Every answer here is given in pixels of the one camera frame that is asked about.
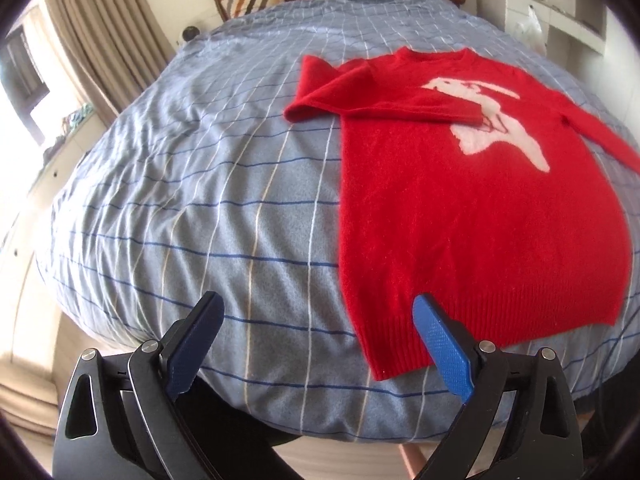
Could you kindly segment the red knit sweater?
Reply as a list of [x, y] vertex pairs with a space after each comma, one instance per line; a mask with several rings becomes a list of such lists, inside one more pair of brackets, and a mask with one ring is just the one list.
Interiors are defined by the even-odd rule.
[[427, 292], [501, 347], [613, 324], [631, 272], [622, 206], [590, 153], [637, 152], [528, 73], [469, 49], [307, 55], [284, 116], [341, 121], [338, 270], [377, 380], [431, 363]]

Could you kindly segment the grey plaid bed duvet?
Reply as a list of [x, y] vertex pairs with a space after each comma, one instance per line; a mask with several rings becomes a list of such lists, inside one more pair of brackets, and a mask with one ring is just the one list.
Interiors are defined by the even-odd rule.
[[[289, 122], [305, 56], [334, 66], [401, 48], [469, 49], [528, 73], [598, 118], [597, 98], [546, 58], [449, 0], [297, 0], [186, 44], [74, 170], [52, 209], [40, 268], [94, 338], [162, 336], [206, 292], [224, 322], [201, 374], [226, 402], [308, 436], [406, 442], [443, 434], [458, 400], [430, 365], [377, 380], [338, 270], [341, 121]], [[570, 392], [592, 393], [639, 353], [639, 168], [590, 153], [630, 233], [620, 315], [512, 344], [549, 347]]]

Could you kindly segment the window sill clutter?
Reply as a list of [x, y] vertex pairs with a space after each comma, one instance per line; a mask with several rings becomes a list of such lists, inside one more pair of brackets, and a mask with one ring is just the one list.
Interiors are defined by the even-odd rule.
[[78, 108], [78, 110], [75, 110], [73, 113], [70, 113], [69, 115], [64, 117], [61, 122], [61, 133], [48, 147], [48, 150], [54, 148], [55, 146], [61, 145], [71, 133], [75, 132], [82, 125], [82, 123], [93, 114], [93, 112], [93, 105], [91, 103], [86, 103], [81, 108]]

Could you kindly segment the beige curtain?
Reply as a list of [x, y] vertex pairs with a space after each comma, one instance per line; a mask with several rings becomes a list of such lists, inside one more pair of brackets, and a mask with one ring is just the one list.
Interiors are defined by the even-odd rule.
[[110, 126], [175, 56], [148, 0], [44, 0], [82, 90]]

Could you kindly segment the small black round device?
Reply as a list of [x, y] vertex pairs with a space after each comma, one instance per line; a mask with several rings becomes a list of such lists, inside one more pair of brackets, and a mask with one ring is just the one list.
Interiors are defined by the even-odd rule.
[[186, 26], [181, 33], [182, 40], [184, 42], [190, 42], [195, 39], [201, 33], [200, 29], [196, 26]]

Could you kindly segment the white plastic bag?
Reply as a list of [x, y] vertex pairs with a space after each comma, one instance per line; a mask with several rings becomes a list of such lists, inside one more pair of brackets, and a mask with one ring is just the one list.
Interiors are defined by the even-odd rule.
[[544, 30], [533, 6], [528, 7], [527, 18], [515, 25], [514, 37], [539, 55], [547, 55]]

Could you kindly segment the white bedside desk unit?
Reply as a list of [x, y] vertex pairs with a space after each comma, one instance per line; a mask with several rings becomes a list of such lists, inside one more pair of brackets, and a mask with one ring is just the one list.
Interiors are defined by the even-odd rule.
[[548, 41], [549, 32], [555, 29], [569, 36], [597, 54], [604, 55], [605, 33], [601, 29], [578, 20], [544, 0], [476, 0], [477, 14], [498, 29], [514, 36], [533, 10], [542, 30], [542, 39]]

